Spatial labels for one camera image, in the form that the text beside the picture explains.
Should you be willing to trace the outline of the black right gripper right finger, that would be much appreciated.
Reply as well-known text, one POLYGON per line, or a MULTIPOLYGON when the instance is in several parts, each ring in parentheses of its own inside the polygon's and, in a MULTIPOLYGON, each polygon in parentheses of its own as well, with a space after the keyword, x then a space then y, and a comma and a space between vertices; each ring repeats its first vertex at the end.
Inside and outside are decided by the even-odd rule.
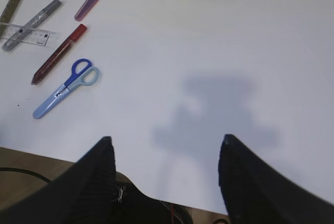
POLYGON ((333 223, 333 204, 284 177, 232 134, 223 138, 218 174, 231 223, 333 223))

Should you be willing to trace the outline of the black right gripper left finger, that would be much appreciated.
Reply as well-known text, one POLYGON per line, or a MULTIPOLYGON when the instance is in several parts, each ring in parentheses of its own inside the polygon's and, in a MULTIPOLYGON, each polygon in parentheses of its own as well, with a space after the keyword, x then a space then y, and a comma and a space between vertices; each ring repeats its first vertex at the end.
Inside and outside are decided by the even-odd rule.
POLYGON ((1 211, 1 223, 106 223, 116 168, 109 136, 52 183, 1 211))

